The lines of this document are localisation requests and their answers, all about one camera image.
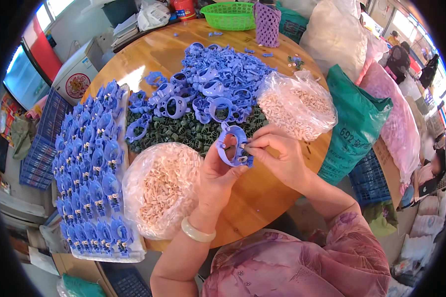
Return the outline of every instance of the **woman's right hand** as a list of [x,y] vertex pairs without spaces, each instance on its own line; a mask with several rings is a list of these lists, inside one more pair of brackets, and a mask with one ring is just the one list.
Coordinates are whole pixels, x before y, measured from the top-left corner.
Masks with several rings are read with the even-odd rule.
[[[267,146],[278,150],[275,158],[265,151]],[[290,138],[284,131],[273,124],[266,125],[256,131],[252,140],[244,149],[263,163],[282,183],[304,194],[310,186],[313,175],[304,164],[299,141]]]

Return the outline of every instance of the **hand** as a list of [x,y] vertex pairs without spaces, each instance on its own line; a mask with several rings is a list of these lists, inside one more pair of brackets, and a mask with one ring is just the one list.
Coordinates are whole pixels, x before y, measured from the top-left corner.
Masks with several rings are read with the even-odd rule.
[[[267,146],[278,150],[279,157],[273,157],[264,149]],[[259,162],[263,163],[283,184],[303,194],[310,185],[312,172],[304,164],[299,141],[290,138],[273,124],[259,129],[244,148]]]
[[[234,147],[236,139],[229,135],[224,142],[226,147],[230,147],[226,155],[232,157],[236,150]],[[248,169],[248,166],[231,167],[225,164],[213,143],[206,154],[200,173],[199,211],[218,216],[228,204],[234,183]]]

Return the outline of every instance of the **green plastic basket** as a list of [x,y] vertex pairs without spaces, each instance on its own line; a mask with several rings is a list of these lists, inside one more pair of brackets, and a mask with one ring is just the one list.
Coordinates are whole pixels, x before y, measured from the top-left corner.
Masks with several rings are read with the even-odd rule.
[[203,7],[208,24],[228,31],[244,31],[256,28],[252,12],[253,3],[225,2]]

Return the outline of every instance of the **pink floral blouse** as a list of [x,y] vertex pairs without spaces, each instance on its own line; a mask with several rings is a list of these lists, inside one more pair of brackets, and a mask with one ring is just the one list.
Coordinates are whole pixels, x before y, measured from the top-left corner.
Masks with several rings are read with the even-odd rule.
[[342,214],[326,243],[262,229],[220,248],[202,296],[386,296],[387,259],[361,215]]

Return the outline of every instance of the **red decorative sticker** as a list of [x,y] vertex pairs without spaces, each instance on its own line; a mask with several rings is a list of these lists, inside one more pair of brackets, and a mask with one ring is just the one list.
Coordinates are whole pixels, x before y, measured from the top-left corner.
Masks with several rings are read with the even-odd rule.
[[75,99],[83,98],[84,92],[91,84],[91,80],[86,74],[76,73],[71,75],[66,81],[66,93]]

